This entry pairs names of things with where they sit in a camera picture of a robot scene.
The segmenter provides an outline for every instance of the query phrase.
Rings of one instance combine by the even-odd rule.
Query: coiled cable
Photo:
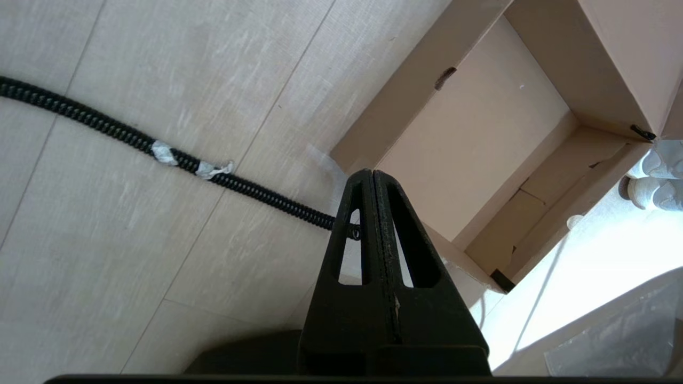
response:
[[[65,96],[3,76],[0,76],[0,96],[25,102],[57,113],[66,118],[70,118],[71,120],[80,122],[95,131],[104,133],[107,136],[122,141],[131,147],[154,157],[152,144],[156,141],[155,139],[127,124],[114,120],[87,105],[83,105]],[[178,167],[191,174],[196,174],[197,169],[199,168],[199,159],[175,148],[171,148],[171,152],[178,162]],[[249,196],[326,230],[332,230],[332,225],[335,222],[333,216],[295,202],[262,185],[234,174],[216,174],[209,179],[209,181],[231,191]],[[349,226],[348,237],[353,240],[359,240],[361,237],[360,226],[351,224]]]

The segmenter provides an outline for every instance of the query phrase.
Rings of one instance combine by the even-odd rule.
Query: white tape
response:
[[[172,167],[178,165],[176,158],[173,157],[173,153],[171,152],[171,146],[163,141],[155,141],[152,144],[152,152],[154,152],[154,158],[156,158],[159,163],[170,165]]]
[[[217,174],[231,174],[234,167],[235,163],[233,163],[232,160],[223,168],[216,168],[213,164],[200,161],[195,175],[204,180],[211,180],[211,178]]]

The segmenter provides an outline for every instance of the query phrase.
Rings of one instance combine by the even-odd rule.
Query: cardboard box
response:
[[[683,138],[682,16],[683,1],[453,0],[332,157],[397,178],[442,257],[509,291],[652,135]]]

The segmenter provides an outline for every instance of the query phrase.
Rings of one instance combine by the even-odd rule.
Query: black coiled cable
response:
[[[107,136],[123,141],[141,152],[154,156],[152,144],[156,141],[155,139],[67,97],[3,76],[0,76],[0,96],[35,105],[36,107],[76,120]],[[175,148],[172,148],[171,152],[178,162],[178,167],[191,174],[195,174],[199,167],[199,159]],[[231,191],[252,197],[326,230],[332,230],[332,225],[335,222],[333,216],[295,202],[255,182],[245,180],[233,174],[217,174],[209,181]],[[348,237],[359,240],[361,237],[360,226],[352,224],[349,227]]]

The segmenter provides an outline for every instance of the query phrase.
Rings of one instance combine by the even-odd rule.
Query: floor plank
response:
[[[0,251],[0,372],[119,372],[220,193],[58,118]]]
[[[0,2],[0,75],[66,92],[101,5]],[[54,121],[52,113],[0,100],[0,244]]]
[[[68,96],[239,160],[330,4],[107,2]],[[222,192],[58,118],[0,250],[1,381],[119,372]]]
[[[446,6],[337,1],[238,174],[327,213],[346,177],[328,153]],[[167,295],[279,326],[318,275],[329,233],[225,193]]]
[[[203,160],[239,161],[330,4],[107,2],[69,97]]]
[[[268,331],[257,325],[164,300],[123,373],[179,374],[209,348]]]

